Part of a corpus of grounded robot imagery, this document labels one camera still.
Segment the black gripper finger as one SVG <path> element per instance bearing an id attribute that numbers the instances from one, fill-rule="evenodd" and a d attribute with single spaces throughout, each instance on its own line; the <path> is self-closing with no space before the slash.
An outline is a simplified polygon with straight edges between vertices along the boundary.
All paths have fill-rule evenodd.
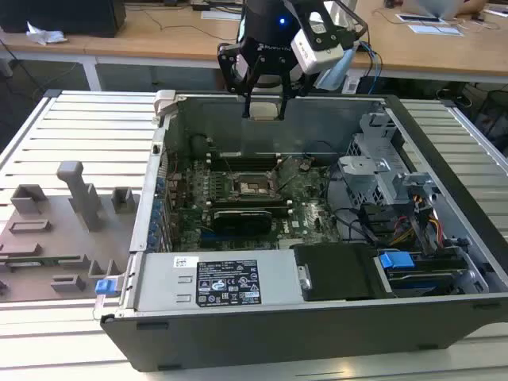
<path id="1" fill-rule="evenodd" d="M 309 94 L 314 85 L 314 75 L 301 74 L 296 83 L 291 82 L 291 70 L 286 63 L 286 60 L 281 59 L 279 64 L 279 77 L 282 83 L 282 101 L 279 105 L 279 113 L 277 120 L 285 118 L 287 103 L 297 97 L 305 97 Z"/>
<path id="2" fill-rule="evenodd" d="M 247 64 L 246 74 L 242 78 L 233 68 L 238 56 L 241 56 Z M 218 45 L 217 60 L 228 92 L 245 98 L 242 117 L 250 118 L 252 91 L 261 76 L 263 55 L 250 43 L 224 43 Z"/>

